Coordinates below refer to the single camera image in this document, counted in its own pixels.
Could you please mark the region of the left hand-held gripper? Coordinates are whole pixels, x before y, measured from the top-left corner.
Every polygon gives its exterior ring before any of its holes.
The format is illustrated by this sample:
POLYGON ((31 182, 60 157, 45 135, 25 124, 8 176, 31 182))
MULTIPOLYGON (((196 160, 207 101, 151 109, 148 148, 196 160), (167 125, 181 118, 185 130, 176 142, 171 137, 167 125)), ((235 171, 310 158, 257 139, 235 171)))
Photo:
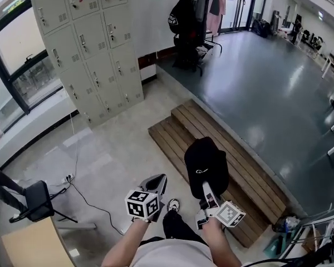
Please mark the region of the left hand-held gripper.
POLYGON ((141 220, 157 222, 165 204, 167 176, 157 174, 143 180, 138 190, 130 190, 125 198, 127 214, 141 220))

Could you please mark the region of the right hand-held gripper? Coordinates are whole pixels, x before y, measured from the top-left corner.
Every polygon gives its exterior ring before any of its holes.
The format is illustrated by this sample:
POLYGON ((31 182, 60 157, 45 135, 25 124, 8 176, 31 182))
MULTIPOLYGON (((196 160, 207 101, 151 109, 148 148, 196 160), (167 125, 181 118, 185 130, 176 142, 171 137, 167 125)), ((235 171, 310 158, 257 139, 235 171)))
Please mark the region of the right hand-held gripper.
POLYGON ((203 182, 203 193, 208 209, 201 209, 195 216, 195 223, 198 230, 207 223, 211 217, 216 218, 227 228, 236 227, 245 217, 245 212, 230 201, 219 206, 219 200, 208 182, 203 182))

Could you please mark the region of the black cap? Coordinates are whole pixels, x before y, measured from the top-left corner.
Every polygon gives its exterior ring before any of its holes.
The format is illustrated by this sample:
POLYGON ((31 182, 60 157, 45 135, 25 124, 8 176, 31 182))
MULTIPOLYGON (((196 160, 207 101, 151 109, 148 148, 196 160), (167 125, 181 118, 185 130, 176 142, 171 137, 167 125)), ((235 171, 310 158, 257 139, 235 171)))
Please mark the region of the black cap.
POLYGON ((196 199, 204 199, 203 182, 208 182, 217 197, 228 188, 229 171, 225 151, 210 137, 195 140, 184 155, 189 185, 196 199))

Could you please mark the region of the black coat rack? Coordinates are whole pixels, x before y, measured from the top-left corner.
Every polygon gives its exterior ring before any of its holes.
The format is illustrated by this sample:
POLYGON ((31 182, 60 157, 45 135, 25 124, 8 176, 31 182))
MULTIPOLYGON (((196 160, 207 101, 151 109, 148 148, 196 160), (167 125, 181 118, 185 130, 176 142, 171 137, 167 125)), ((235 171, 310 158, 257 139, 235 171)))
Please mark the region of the black coat rack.
POLYGON ((213 35, 210 31, 207 30, 207 17, 204 21, 198 22, 195 17, 195 26, 194 31, 198 35, 198 45, 197 45, 197 51, 199 55, 199 65, 203 69, 204 73, 204 67, 205 64, 211 59, 214 53, 214 49, 217 48, 219 50, 219 53, 223 52, 223 46, 220 43, 217 43, 214 41, 215 35, 213 35))

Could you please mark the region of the person's right forearm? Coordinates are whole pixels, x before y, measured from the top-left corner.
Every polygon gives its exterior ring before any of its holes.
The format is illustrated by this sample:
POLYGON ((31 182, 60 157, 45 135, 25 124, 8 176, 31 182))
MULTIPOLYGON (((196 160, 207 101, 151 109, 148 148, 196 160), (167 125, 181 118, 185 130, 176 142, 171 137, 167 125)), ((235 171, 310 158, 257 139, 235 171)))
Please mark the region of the person's right forearm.
POLYGON ((242 266, 229 245, 221 223, 216 218, 210 217, 208 222, 203 225, 203 234, 209 246, 213 262, 217 267, 242 266))

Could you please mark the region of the person's left forearm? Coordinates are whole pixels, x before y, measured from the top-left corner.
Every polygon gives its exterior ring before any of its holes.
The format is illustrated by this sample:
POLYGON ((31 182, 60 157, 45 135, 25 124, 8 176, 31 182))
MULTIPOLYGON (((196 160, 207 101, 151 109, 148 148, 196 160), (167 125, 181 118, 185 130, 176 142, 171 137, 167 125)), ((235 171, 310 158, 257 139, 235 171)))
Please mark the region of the person's left forearm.
POLYGON ((129 267, 149 225, 149 220, 134 220, 124 236, 105 255, 101 267, 129 267))

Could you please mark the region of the wooden steps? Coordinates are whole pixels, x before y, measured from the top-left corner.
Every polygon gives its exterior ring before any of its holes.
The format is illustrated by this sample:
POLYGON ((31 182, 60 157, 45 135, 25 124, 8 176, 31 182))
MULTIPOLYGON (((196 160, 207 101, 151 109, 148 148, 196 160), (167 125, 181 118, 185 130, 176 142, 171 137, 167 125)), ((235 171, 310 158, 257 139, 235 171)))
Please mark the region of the wooden steps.
POLYGON ((210 137, 221 150, 224 170, 217 184, 226 190, 223 200, 231 201, 246 215, 229 232, 245 248, 250 248, 264 231, 285 213, 289 200, 276 182, 236 140, 203 110, 189 100, 172 109, 169 117, 148 129, 164 155, 187 183, 184 155, 197 139, 210 137))

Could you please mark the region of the person's black trousers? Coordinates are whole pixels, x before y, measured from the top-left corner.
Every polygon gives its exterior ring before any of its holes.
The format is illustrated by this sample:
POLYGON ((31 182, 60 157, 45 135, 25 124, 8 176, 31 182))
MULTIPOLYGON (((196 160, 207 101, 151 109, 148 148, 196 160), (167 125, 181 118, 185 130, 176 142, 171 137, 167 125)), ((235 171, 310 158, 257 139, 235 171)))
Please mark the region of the person's black trousers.
POLYGON ((172 209, 166 213, 163 218, 163 229, 165 238, 155 236, 142 241, 140 246, 165 239, 189 240, 207 245, 207 243, 199 235, 197 235, 187 223, 184 222, 182 216, 176 210, 172 209))

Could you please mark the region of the person's white shirt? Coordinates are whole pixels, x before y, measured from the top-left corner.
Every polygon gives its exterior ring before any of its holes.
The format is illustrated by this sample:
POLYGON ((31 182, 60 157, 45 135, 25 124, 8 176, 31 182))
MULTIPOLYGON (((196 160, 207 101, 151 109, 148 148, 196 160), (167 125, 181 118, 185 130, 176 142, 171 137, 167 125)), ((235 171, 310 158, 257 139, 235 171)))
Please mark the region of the person's white shirt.
POLYGON ((210 249, 197 241, 164 239, 142 245, 129 267, 216 267, 210 249))

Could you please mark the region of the black trash bin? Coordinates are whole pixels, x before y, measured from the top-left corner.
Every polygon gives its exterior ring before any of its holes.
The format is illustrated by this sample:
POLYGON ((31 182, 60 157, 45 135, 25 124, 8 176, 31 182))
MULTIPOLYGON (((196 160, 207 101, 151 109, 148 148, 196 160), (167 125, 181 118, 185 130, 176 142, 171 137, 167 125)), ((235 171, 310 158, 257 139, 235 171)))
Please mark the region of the black trash bin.
POLYGON ((295 229, 299 223, 300 219, 296 216, 283 216, 272 225, 272 230, 275 233, 289 233, 295 229))

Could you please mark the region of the green dustpan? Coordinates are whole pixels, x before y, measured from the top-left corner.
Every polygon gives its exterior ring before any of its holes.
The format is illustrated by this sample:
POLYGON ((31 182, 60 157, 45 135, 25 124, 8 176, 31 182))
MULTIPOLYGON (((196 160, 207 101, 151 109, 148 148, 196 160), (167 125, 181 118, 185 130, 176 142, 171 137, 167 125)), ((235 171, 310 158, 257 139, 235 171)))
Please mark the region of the green dustpan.
POLYGON ((290 233, 278 233, 272 237, 271 242, 263 250, 266 257, 270 259, 278 259, 286 250, 286 247, 292 241, 295 234, 295 231, 292 231, 290 233))

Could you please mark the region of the brown baseboard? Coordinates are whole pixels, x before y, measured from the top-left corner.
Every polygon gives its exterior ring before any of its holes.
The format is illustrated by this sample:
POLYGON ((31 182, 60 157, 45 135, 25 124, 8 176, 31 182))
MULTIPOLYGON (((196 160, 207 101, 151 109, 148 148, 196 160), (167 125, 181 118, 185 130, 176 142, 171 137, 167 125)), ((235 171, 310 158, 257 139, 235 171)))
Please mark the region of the brown baseboard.
MULTIPOLYGON (((157 52, 153 52, 142 57, 138 58, 139 69, 145 68, 146 66, 156 64, 158 60, 163 59, 165 57, 169 57, 176 52, 175 46, 165 48, 163 50, 159 50, 157 52)), ((141 80, 143 84, 148 83, 152 80, 156 79, 156 75, 152 76, 146 80, 141 80)))

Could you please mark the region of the black backpack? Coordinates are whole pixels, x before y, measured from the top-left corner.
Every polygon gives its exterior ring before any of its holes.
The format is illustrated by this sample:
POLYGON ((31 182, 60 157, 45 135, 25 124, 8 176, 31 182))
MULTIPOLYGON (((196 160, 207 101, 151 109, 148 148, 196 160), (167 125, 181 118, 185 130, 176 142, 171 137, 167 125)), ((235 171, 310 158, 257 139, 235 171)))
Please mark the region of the black backpack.
POLYGON ((196 72, 200 71, 200 75, 203 75, 203 69, 199 65, 199 55, 197 51, 198 35, 195 31, 189 33, 175 34, 174 45, 176 51, 176 59, 173 63, 173 67, 177 67, 182 70, 192 70, 196 72))

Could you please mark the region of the cardboard sheet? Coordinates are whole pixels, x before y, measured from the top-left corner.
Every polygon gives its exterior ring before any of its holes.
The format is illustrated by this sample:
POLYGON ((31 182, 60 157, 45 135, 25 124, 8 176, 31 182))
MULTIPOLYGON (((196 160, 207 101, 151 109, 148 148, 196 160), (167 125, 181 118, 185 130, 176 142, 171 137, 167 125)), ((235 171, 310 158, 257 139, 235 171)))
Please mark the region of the cardboard sheet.
POLYGON ((76 267, 48 217, 2 236, 13 267, 76 267))

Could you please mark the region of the beige metal locker cabinet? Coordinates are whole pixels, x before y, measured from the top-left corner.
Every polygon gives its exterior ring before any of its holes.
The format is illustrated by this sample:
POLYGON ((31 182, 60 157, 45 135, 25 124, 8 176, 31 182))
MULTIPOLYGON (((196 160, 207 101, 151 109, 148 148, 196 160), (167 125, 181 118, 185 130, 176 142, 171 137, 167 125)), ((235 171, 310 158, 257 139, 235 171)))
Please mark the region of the beige metal locker cabinet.
POLYGON ((31 0, 48 57, 94 128, 144 99, 129 0, 31 0))

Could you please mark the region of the black printed tote bag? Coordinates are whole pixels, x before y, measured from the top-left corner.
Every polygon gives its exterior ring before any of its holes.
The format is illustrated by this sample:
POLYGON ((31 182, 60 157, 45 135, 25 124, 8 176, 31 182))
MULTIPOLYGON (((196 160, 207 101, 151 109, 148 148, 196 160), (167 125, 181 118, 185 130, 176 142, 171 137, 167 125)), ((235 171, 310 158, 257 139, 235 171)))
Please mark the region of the black printed tote bag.
POLYGON ((179 0, 168 17, 170 30, 174 34, 188 34, 194 30, 195 12, 191 0, 179 0))

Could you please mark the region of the black bag pile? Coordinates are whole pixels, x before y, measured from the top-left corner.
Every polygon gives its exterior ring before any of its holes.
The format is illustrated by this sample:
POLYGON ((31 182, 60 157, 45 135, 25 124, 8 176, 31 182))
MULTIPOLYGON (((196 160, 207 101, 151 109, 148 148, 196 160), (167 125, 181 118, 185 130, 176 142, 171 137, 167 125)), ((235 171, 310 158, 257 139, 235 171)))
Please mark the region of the black bag pile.
POLYGON ((263 38, 267 38, 269 35, 272 34, 271 25, 266 20, 254 19, 251 26, 251 32, 263 38))

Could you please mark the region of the pink garment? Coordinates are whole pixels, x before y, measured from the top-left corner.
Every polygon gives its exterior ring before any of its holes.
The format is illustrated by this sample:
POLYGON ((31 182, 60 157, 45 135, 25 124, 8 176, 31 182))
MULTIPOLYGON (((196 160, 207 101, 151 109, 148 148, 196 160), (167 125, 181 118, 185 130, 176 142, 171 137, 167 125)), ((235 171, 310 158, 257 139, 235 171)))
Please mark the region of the pink garment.
POLYGON ((226 14, 226 0, 209 1, 207 14, 207 30, 216 35, 222 16, 226 14))

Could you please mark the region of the glass door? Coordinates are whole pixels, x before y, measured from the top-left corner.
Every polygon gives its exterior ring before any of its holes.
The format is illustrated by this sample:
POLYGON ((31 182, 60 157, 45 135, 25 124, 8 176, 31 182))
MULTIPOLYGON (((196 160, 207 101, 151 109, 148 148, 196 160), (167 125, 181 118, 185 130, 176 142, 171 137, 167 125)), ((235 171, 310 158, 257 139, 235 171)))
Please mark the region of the glass door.
POLYGON ((255 19, 261 19, 266 0, 226 0, 219 34, 250 31, 255 19))

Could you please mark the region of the white wall box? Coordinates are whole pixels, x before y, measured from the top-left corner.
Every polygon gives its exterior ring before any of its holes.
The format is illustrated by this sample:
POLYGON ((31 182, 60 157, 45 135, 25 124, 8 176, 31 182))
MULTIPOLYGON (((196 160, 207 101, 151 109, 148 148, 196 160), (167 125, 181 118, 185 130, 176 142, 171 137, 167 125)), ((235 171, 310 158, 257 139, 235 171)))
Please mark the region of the white wall box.
POLYGON ((142 68, 140 70, 141 73, 141 80, 146 80, 152 76, 156 75, 156 64, 152 64, 149 66, 146 66, 145 68, 142 68))

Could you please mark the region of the black window frame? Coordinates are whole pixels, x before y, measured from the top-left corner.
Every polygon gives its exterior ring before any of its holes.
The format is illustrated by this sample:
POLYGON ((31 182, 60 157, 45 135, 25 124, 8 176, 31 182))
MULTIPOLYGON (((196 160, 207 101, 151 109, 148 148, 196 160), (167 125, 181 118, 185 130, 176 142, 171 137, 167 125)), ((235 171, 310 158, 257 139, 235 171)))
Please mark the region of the black window frame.
MULTIPOLYGON (((31 0, 25 0, 22 2, 18 7, 13 9, 11 12, 5 14, 0 19, 0 32, 8 26, 11 22, 13 22, 14 19, 16 19, 21 14, 25 13, 27 10, 32 8, 32 2, 31 0)), ((46 50, 41 51, 36 56, 32 58, 26 58, 24 65, 21 66, 18 70, 16 70, 14 73, 10 74, 6 68, 6 66, 3 63, 2 57, 0 56, 0 79, 3 82, 4 86, 10 93, 10 95, 13 97, 17 105, 22 109, 23 113, 25 115, 28 115, 34 108, 36 108, 38 105, 40 105, 42 102, 47 100, 48 98, 52 97, 54 94, 56 94, 59 90, 63 89, 63 86, 61 83, 58 84, 58 86, 50 91, 48 94, 46 94, 44 97, 39 99, 38 101, 35 101, 32 105, 29 105, 23 97, 19 94, 19 92, 15 89, 13 83, 16 79, 18 79, 20 76, 22 76, 25 72, 27 72, 31 67, 36 65, 37 63, 41 62, 44 58, 48 56, 48 53, 46 50)))

